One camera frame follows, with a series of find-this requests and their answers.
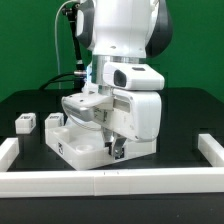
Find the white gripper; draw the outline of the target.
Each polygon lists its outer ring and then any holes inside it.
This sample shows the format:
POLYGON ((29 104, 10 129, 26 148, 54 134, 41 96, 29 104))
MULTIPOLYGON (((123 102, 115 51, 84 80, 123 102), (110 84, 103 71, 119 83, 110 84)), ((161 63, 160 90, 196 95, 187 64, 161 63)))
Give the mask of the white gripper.
POLYGON ((77 93, 63 97, 62 105, 69 115, 104 127, 101 129, 104 145, 115 159, 123 156, 126 138, 150 142, 159 133, 162 103, 157 92, 114 89, 111 96, 77 93), (114 140, 112 131, 117 133, 114 140))

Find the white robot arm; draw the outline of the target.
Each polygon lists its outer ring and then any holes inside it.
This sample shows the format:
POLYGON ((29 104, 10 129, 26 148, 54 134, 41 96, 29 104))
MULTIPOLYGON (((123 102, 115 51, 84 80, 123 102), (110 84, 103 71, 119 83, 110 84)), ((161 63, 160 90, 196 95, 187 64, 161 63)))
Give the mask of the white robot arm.
POLYGON ((125 142, 154 141, 159 133, 162 75, 144 63, 168 46, 172 26, 165 0, 80 0, 78 41, 92 52, 92 79, 62 99, 70 119, 100 126, 109 154, 125 142))

